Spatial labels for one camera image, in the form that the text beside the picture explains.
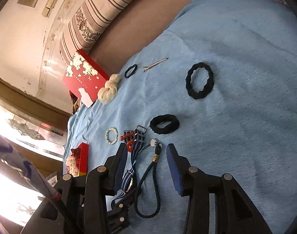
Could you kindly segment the silver hair clip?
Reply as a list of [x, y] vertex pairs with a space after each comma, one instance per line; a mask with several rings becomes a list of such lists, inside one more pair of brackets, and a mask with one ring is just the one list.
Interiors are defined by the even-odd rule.
[[166, 60], [168, 60], [168, 58], [164, 58], [162, 60], [159, 60], [157, 62], [154, 62], [153, 64], [151, 64], [149, 66], [144, 66], [144, 67], [142, 67], [142, 69], [143, 69], [144, 72], [147, 72], [149, 69], [155, 67], [156, 65], [159, 65], [160, 63], [162, 63], [162, 62], [164, 62]]

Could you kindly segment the blue towel cloth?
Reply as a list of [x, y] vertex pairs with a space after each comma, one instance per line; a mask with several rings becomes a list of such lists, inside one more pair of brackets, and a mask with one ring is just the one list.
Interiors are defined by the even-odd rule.
[[193, 0], [152, 43], [125, 64], [148, 72], [122, 78], [109, 104], [70, 117], [65, 152], [89, 145], [88, 169], [105, 163], [118, 132], [172, 114], [172, 143], [206, 174], [230, 173], [273, 233], [297, 215], [297, 18], [274, 0]]

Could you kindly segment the red tray box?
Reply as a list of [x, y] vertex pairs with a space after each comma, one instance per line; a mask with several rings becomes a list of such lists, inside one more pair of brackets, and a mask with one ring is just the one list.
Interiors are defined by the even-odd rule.
[[81, 143], [77, 148], [71, 149], [71, 154], [66, 158], [66, 174], [73, 177], [84, 176], [88, 173], [89, 145]]

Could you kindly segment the white dotted scrunchie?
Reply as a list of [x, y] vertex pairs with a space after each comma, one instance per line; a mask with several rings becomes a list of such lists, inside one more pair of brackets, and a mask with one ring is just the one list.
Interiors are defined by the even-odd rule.
[[79, 175], [79, 168], [76, 165], [76, 159], [74, 156], [69, 156], [66, 159], [66, 172], [67, 174], [71, 174], [73, 177]]

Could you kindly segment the black and red clothes pile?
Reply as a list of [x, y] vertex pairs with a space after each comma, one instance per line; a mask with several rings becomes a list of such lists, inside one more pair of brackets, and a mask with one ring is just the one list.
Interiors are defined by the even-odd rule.
[[74, 93], [72, 93], [71, 91], [69, 91], [69, 94], [70, 94], [70, 98], [72, 100], [72, 104], [73, 105], [80, 105], [81, 104], [80, 99], [78, 99], [78, 97]]

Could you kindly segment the cream knitted scrunchie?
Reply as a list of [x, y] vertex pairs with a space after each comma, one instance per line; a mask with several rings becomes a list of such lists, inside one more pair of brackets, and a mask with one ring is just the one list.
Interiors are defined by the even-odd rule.
[[110, 103], [116, 96], [118, 91], [118, 83], [120, 81], [120, 75], [112, 74], [105, 82], [105, 86], [100, 88], [98, 91], [98, 100], [102, 104]]

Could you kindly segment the red floral box lid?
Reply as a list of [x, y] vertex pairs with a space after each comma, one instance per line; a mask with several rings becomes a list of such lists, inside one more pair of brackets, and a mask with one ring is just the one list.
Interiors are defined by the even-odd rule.
[[109, 75], [82, 49], [75, 52], [62, 79], [68, 90], [87, 108], [98, 99], [98, 91], [108, 80]]

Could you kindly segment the thick black scrunchie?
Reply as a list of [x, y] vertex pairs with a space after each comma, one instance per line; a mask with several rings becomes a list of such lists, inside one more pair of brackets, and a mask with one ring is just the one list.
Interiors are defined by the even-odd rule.
[[149, 127], [156, 134], [170, 134], [179, 129], [180, 122], [174, 115], [159, 115], [150, 121]]

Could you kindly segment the striped floral bolster pillow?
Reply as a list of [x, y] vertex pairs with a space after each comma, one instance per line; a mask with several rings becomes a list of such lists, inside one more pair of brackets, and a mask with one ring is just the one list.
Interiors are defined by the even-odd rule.
[[85, 0], [62, 33], [59, 51], [68, 65], [75, 52], [89, 53], [114, 18], [133, 0]]

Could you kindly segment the blue striped strap watch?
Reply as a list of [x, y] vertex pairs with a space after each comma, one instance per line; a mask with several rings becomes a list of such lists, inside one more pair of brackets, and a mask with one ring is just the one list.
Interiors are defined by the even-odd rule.
[[135, 162], [137, 155], [144, 149], [145, 134], [147, 128], [138, 125], [133, 130], [125, 130], [120, 136], [120, 140], [125, 142], [127, 150], [130, 153], [131, 167], [125, 172], [122, 178], [122, 184], [116, 197], [111, 201], [111, 208], [118, 204], [122, 199], [126, 198], [129, 192], [137, 188], [137, 177], [135, 170]]

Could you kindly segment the red white checkered scrunchie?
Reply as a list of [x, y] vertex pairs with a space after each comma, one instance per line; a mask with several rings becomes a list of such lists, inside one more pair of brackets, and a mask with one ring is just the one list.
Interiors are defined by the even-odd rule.
[[80, 147], [71, 149], [71, 152], [72, 152], [71, 156], [75, 158], [75, 161], [78, 164], [81, 162], [82, 159], [84, 159], [84, 153]]

